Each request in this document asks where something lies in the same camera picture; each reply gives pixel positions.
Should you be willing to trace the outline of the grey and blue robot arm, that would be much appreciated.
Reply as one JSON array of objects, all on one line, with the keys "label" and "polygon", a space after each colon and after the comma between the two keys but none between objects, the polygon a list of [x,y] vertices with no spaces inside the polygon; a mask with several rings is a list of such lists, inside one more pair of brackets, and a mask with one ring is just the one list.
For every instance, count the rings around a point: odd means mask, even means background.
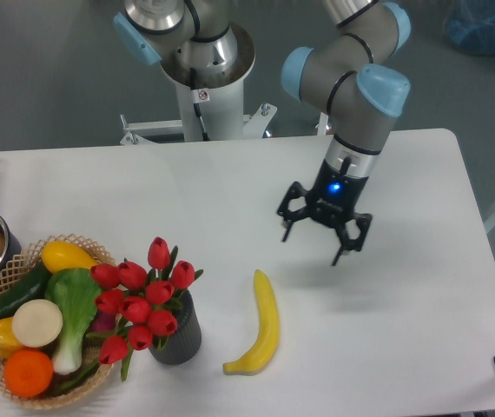
[{"label": "grey and blue robot arm", "polygon": [[[392,2],[327,1],[325,8],[338,37],[321,50],[293,50],[280,83],[329,118],[333,138],[313,186],[293,183],[277,213],[285,228],[308,218],[334,230],[346,254],[365,242],[372,216],[355,205],[410,90],[384,62],[404,45],[411,24]],[[245,133],[243,82],[254,66],[254,44],[230,19],[228,2],[127,1],[113,25],[138,61],[160,65],[174,83],[187,141]]]}]

